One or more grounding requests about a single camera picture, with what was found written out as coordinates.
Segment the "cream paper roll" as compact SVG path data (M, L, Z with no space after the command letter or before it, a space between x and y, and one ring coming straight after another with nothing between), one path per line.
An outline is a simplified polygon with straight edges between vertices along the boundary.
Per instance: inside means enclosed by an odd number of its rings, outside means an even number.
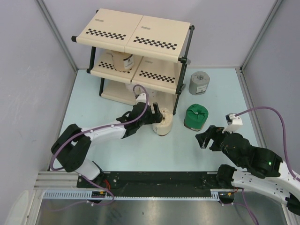
M162 108L161 113L163 115L160 123L152 124L152 129L158 136L165 136L170 133L173 126L173 113L167 108Z

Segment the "white flowered paper roll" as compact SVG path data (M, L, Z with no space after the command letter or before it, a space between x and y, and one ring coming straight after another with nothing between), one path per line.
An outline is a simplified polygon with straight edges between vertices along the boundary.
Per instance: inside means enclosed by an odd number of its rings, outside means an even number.
M149 92L150 99L157 99L159 97L160 92L153 90Z

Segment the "brown paper roll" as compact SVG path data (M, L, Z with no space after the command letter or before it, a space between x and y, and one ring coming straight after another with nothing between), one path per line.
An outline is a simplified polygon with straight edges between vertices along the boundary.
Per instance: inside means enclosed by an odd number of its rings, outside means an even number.
M113 66L118 71L128 71L134 64L134 56L125 52L111 51Z

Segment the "white dotted paper roll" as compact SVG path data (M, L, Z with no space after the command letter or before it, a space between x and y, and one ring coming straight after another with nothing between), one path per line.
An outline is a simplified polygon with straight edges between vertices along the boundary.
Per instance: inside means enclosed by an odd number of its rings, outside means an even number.
M134 92L134 91L133 91L133 89L134 89L134 85L133 85L133 84L125 84L125 87L126 87L126 89L127 89L129 92L131 92L131 93Z

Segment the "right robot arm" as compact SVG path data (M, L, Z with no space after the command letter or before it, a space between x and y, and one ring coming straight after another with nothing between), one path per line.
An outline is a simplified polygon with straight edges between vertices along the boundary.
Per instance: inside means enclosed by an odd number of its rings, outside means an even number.
M235 166L222 164L216 182L221 188L237 187L270 197L296 215L300 213L300 186L287 163L273 151L256 147L239 133L229 133L214 125L196 134L200 148L225 154Z

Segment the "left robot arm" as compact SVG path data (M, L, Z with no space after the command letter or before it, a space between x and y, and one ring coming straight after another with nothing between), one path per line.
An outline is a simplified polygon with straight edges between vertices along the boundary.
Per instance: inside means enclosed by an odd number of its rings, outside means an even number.
M163 114L157 103L150 106L139 102L131 111L107 125L83 129L76 124L71 124L51 147L53 157L61 165L59 168L52 167L52 170L76 172L87 178L87 182L97 188L103 184L104 178L101 168L87 159L90 147L100 142L127 138L135 134L141 126L157 124L162 119Z

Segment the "beige three-tier shelf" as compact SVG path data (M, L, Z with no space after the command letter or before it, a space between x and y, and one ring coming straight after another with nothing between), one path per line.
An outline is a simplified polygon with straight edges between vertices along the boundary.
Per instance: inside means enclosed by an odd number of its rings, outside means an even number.
M100 77L101 97L132 105L134 95L125 84L140 84L159 91L155 100L176 113L194 30L188 22L102 8L71 39L91 47L87 72ZM111 51L132 54L134 66L128 71L116 70Z

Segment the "green wrapped paper roll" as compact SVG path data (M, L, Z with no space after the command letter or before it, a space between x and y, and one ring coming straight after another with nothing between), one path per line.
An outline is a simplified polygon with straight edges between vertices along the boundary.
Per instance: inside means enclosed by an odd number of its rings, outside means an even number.
M192 104L186 110L184 126L193 131L200 131L203 128L208 115L209 112L204 106Z

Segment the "grey wrapped paper roll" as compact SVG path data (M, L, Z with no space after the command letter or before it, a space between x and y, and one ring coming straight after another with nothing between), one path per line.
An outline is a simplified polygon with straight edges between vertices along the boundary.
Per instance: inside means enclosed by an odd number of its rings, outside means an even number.
M192 95L204 94L210 82L210 77L206 72L197 71L191 75L189 93Z

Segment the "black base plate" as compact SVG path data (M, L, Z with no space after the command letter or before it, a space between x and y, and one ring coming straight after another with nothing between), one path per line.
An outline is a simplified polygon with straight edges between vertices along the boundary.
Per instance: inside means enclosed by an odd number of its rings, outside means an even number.
M108 189L94 191L93 198L115 196L115 198L137 199L197 199L212 197L231 203L238 187L227 185L217 180L216 173L210 172L102 172L94 180L87 181L79 176L78 188L93 188L99 186Z

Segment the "aluminium frame rail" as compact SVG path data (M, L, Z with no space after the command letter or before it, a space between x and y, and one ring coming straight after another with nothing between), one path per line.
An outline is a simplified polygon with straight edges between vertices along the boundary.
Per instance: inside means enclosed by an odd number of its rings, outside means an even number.
M72 190L76 189L78 174L75 172L39 172L34 189L41 190Z

